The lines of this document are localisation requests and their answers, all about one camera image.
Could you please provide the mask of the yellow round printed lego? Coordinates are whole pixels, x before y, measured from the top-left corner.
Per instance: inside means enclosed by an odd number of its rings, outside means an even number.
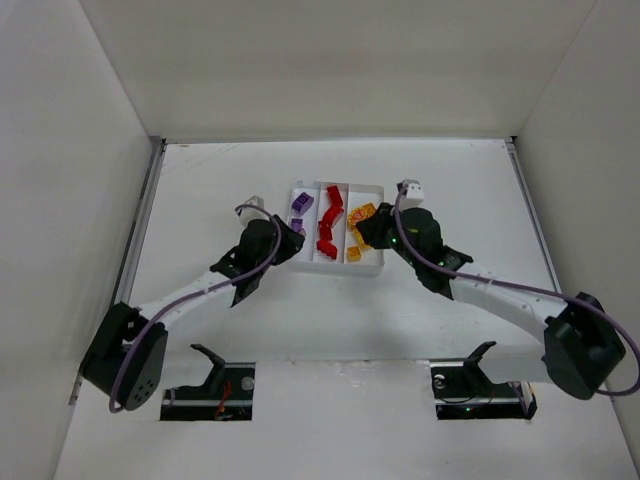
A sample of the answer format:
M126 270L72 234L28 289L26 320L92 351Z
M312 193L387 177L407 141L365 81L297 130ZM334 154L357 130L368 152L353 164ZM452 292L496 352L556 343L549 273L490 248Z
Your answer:
M354 208L347 217L347 223L350 229L353 229L360 221L368 217L368 212L364 208Z

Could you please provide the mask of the purple lego brick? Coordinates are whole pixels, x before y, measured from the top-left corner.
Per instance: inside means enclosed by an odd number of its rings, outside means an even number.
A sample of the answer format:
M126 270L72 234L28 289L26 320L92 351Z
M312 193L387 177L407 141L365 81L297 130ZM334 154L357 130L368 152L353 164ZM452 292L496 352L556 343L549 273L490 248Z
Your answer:
M304 215L314 203L314 197L307 192L301 192L292 202L292 210L299 214Z

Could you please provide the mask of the purple lego stack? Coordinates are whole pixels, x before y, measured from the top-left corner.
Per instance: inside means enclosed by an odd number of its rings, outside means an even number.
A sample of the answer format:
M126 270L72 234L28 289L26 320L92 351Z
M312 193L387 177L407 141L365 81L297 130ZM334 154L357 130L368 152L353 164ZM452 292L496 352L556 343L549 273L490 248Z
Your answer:
M292 218L290 222L290 228L298 234L301 234L303 236L306 235L304 221L302 218Z

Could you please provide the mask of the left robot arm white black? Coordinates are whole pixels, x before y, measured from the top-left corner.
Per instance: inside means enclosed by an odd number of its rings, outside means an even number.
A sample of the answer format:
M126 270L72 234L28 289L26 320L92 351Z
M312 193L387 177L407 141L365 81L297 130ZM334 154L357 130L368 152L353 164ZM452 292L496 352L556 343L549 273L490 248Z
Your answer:
M109 307L80 363L80 376L109 397L112 413L136 410L159 388L182 387L164 368L170 333L246 300L266 271L292 259L304 242L305 235L277 215L249 221L239 243L192 283L141 306Z

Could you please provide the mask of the red lego stack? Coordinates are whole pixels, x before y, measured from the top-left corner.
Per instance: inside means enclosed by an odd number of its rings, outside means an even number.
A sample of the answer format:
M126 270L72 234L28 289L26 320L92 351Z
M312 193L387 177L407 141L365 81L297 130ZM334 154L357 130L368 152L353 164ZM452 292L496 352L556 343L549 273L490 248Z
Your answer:
M328 208L318 221L317 250L331 260L338 257L338 248L333 243L333 229L344 214L344 201L337 185L326 188Z

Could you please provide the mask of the yellow lego bricks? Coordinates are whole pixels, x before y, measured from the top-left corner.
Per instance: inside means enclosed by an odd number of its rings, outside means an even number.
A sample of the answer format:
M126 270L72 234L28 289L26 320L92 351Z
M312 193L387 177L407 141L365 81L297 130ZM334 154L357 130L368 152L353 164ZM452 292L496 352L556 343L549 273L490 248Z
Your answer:
M366 219L373 216L376 212L376 207L371 202L359 207L364 208L368 212L368 217ZM347 227L354 238L355 244L346 248L346 258L349 263L358 262L362 259L363 253L371 249L371 246L364 241L362 234L356 226L353 229L350 229L347 223Z

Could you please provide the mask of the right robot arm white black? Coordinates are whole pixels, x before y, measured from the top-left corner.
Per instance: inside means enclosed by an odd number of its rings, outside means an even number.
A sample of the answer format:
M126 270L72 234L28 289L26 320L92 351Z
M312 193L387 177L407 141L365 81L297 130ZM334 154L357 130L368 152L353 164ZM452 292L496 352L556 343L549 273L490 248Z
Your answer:
M447 246L439 223L425 209L399 211L381 203L354 229L372 248L399 255L430 292L478 307L535 338L542 350L530 359L530 370L574 398L600 393L626 354L613 321L594 297L567 297L497 279L471 256Z

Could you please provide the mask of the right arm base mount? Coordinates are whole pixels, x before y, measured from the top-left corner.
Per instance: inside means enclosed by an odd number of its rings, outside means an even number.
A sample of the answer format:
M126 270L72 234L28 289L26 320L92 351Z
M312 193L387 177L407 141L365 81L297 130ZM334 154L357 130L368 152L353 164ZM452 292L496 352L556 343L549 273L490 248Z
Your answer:
M438 420L533 419L537 400L529 383L494 383L481 368L480 362L496 345L484 342L464 358L430 362Z

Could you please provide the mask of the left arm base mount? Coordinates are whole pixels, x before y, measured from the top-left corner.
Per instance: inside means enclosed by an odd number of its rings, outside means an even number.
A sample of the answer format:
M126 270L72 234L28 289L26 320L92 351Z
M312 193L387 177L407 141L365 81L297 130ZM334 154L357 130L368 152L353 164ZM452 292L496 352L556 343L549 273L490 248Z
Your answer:
M251 421L256 364L226 362L201 344L190 348L206 359L205 376L164 389L160 421Z

